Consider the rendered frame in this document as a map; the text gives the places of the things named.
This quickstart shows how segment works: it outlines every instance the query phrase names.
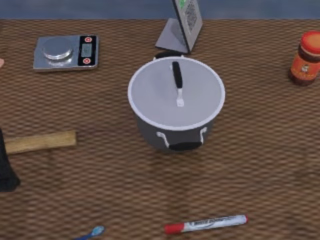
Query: qr code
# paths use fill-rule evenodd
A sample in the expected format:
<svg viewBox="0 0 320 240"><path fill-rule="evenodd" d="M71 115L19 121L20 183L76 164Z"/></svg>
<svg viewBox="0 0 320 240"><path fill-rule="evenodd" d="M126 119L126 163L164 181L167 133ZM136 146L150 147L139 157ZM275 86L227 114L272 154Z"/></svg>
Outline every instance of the qr code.
<svg viewBox="0 0 320 240"><path fill-rule="evenodd" d="M189 31L192 32L197 22L197 12L194 1L190 1L189 5L185 10L186 22L189 27Z"/></svg>

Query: spice bottle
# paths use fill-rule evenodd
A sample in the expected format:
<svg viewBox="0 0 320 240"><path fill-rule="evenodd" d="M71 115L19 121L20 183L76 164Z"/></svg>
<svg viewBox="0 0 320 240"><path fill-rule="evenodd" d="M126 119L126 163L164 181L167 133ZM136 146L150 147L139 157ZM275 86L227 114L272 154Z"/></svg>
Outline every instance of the spice bottle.
<svg viewBox="0 0 320 240"><path fill-rule="evenodd" d="M319 67L320 31L308 31L302 35L289 70L289 78L297 85L310 85L315 81Z"/></svg>

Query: scale control panel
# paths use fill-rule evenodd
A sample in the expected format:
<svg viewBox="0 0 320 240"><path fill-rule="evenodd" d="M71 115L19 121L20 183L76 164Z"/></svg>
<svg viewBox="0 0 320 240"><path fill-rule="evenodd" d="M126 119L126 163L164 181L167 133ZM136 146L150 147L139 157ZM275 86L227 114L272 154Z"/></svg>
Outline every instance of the scale control panel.
<svg viewBox="0 0 320 240"><path fill-rule="evenodd" d="M90 70L98 66L96 35L39 37L34 50L35 71Z"/></svg>

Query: pot lid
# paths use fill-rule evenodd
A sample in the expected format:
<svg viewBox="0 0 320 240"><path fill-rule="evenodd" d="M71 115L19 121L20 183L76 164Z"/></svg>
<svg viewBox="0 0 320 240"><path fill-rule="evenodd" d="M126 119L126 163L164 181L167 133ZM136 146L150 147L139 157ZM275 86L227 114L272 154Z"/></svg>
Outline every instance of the pot lid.
<svg viewBox="0 0 320 240"><path fill-rule="evenodd" d="M133 75L128 99L133 111L150 125L184 131L201 127L218 115L225 87L204 63L165 57L145 64Z"/></svg>

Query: black hammer head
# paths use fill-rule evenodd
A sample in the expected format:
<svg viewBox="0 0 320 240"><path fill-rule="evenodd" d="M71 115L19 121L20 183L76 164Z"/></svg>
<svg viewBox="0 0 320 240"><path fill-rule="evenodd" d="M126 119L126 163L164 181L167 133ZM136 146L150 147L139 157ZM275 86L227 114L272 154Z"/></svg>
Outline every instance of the black hammer head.
<svg viewBox="0 0 320 240"><path fill-rule="evenodd" d="M0 192L13 192L20 185L20 180L12 169L0 129Z"/></svg>

